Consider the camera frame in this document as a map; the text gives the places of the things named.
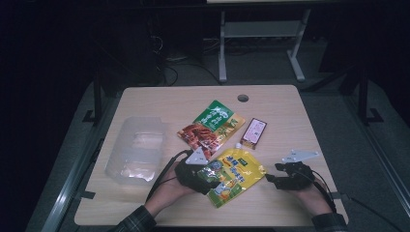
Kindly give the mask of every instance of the dark background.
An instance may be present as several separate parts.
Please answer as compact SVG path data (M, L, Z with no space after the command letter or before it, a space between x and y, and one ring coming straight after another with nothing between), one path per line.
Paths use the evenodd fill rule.
M76 107L96 71L109 73L102 82L109 94L127 86L151 86L159 81L154 70L161 60L149 52L146 15L90 14L77 6L76 1L67 0L0 3L0 218L4 231L25 229ZM335 72L366 58L374 73L371 79L384 88L408 125L409 9L404 0L330 12L316 9L306 33L309 40L329 40L323 71ZM206 13L187 23L187 16L190 13L178 17L163 14L151 29L160 30L169 48L182 46L200 58L202 37L218 35L219 30L212 28L218 28L219 19L215 13ZM191 37L182 41L186 35ZM146 58L136 59L139 65L126 71L107 57L94 39L111 44L105 48L122 63L135 61L127 53L130 50Z

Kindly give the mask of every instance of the hand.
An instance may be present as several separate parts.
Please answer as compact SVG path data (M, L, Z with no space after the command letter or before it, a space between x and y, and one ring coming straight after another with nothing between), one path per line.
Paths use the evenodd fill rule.
M179 198L194 193L191 188L182 186L175 174L175 162L162 178L162 184L154 191L151 198L145 203L145 208L155 217L161 210L175 203Z
M326 189L323 182L319 179L315 179L315 182L319 183L319 185L321 185L323 189ZM309 187L302 190L288 190L287 192L298 198L301 201L302 205L304 205L304 207L313 216L333 212L331 207L326 202L325 197L315 185L310 185Z

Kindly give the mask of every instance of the clear plastic container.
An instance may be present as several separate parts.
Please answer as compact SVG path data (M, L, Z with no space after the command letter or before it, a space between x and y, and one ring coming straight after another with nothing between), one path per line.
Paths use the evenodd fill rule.
M158 177L166 124L158 117L124 122L105 167L120 184L151 186Z

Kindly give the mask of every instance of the gray floor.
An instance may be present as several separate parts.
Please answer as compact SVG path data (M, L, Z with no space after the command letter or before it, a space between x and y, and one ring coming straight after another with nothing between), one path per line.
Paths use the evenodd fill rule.
M292 84L298 88L305 88L329 75L329 73L317 72L326 42L303 42L298 59L307 80L303 83L296 81L285 52L291 44L292 41L260 41L258 46L251 46L251 49L249 47L240 49L249 51L248 53L228 53L226 58L228 80L224 84ZM173 55L173 58L184 56L180 52ZM215 78L218 75L217 53L211 52L205 55L202 67L198 64L197 61L188 59L170 65L178 73L174 85L218 85ZM176 77L171 69L165 69L165 76L167 83L173 82ZM392 109L383 90L372 82L369 83L368 107L376 108L383 117L384 123L374 123L364 127L356 116L357 94L351 97L340 95L337 91L340 82L341 79L338 79L314 93L301 93L337 188L388 218L401 230L408 230L410 219L403 207L406 202L401 200L400 194L408 194L406 187L410 186L410 170L407 168L410 163L410 129ZM119 100L120 96L115 99L103 99L103 123L93 127L91 123L82 122L87 110L93 109L93 86L90 85L84 93L27 231L42 230L74 162L78 156L89 149L90 143L97 144L98 140L104 137ZM401 183L398 185L402 184L404 188L397 190L396 185L392 183L392 171L386 171L386 160L395 169L393 174L400 177ZM79 183L77 192L84 190L92 167L91 162ZM59 231L107 229L107 227L75 225L73 216L78 203L79 198L73 195L72 204L62 220ZM390 224L358 203L347 199L343 203L349 216L348 226L351 231L396 231ZM179 229L182 230L190 231L190 228ZM275 228L275 230L313 231L312 228Z

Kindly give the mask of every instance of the yellow snack bag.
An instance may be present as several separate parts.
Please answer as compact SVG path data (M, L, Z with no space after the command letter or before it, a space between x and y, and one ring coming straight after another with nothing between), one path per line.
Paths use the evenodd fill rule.
M236 148L226 149L197 173L209 183L220 181L207 193L217 208L249 189L266 174L262 164L240 147L238 144Z

